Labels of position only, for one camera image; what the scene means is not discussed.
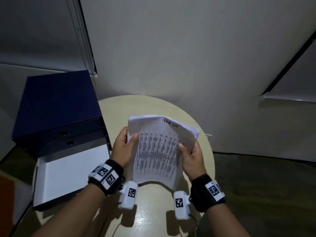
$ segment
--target paper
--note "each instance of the paper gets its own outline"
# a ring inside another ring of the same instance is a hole
[[[199,129],[166,116],[129,116],[128,142],[135,133],[139,133],[139,142],[134,147],[127,178],[138,184],[158,181],[175,190],[183,175],[178,143],[190,152]]]

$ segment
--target hand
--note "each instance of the hand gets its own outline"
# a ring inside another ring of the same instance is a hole
[[[191,182],[197,177],[203,174],[206,174],[203,154],[202,154],[202,150],[198,141],[195,142],[195,145],[190,155],[186,147],[184,147],[184,145],[179,143],[178,148],[183,156],[183,160],[182,160],[183,171],[188,176]]]
[[[110,159],[125,167],[132,158],[133,147],[138,142],[139,134],[134,134],[127,144],[127,126],[124,127],[115,139]]]

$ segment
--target wrist strap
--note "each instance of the wrist strap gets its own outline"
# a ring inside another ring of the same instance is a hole
[[[88,183],[99,187],[104,194],[112,195],[118,191],[125,181],[124,169],[114,160],[108,159],[99,164],[88,176]]]
[[[214,205],[226,203],[224,196],[225,194],[221,191],[217,181],[212,181],[207,174],[192,181],[191,202],[199,212],[205,212]]]

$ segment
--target blue box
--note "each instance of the blue box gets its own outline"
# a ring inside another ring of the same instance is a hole
[[[110,140],[87,70],[27,78],[12,140],[39,158],[99,138]]]

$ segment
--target open box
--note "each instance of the open box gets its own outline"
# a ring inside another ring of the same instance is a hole
[[[88,175],[109,159],[108,144],[104,141],[97,140],[39,158],[33,177],[33,208],[44,211],[73,198],[84,188]]]

